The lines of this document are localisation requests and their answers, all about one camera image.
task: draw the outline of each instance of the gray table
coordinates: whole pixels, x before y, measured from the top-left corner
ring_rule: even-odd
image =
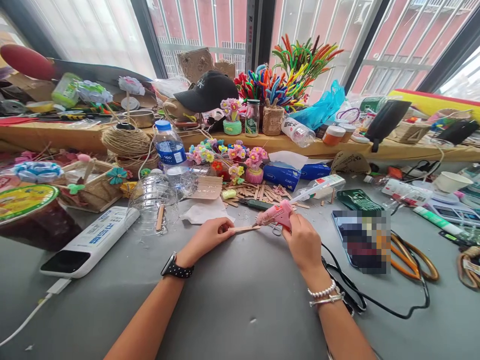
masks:
[[[349,180],[347,188],[363,185]],[[383,194],[365,188],[381,203]],[[299,213],[311,220],[348,276],[365,293],[398,312],[424,301],[421,286],[396,270],[365,275],[348,265],[331,211],[340,203]],[[236,226],[253,222],[255,212],[229,206]],[[82,227],[97,215],[72,212]],[[197,226],[178,221],[169,235],[142,242],[129,230],[86,277],[54,296],[12,341],[0,359],[102,359],[160,279],[172,251],[181,249]],[[391,228],[420,248],[441,279],[429,283],[431,305],[409,320],[374,304],[355,319],[384,359],[478,358],[480,294],[457,279],[457,247],[433,224],[403,208]],[[44,251],[0,239],[0,339],[8,337],[56,281],[38,272]],[[306,285],[282,237],[270,227],[237,234],[205,256],[186,282],[160,347],[158,359],[327,359],[318,317],[308,305]],[[25,351],[33,345],[31,351]]]

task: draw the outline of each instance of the pink glue gun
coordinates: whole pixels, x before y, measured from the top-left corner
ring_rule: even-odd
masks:
[[[288,200],[282,200],[280,204],[273,205],[267,211],[258,215],[255,225],[265,226],[270,223],[279,223],[291,229],[290,214],[293,211],[294,208],[290,202]]]

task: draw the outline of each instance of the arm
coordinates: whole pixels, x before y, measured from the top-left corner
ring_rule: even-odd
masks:
[[[282,234],[308,288],[320,292],[330,287],[332,281],[322,264],[322,241],[312,225],[299,214],[290,216],[291,233]],[[350,316],[343,301],[322,304],[318,307],[326,343],[335,360],[375,360],[368,341]]]
[[[203,255],[230,238],[233,223],[226,217],[205,222],[177,254],[176,264],[193,266]],[[184,287],[185,279],[166,275],[155,286],[104,360],[154,360]]]

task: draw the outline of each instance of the blue bottle cap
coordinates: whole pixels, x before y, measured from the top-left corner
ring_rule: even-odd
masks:
[[[167,121],[167,120],[157,120],[157,121],[155,121],[155,127],[159,131],[172,130],[172,125],[170,125],[170,122]]]

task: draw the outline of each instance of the smartwatch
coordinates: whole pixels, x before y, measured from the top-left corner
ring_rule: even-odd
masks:
[[[173,254],[170,256],[168,261],[166,262],[165,266],[163,267],[163,270],[161,271],[161,275],[172,275],[176,278],[180,279],[188,279],[189,277],[192,276],[192,273],[194,272],[194,267],[180,267],[175,263],[175,260],[177,260],[177,253],[174,251]]]

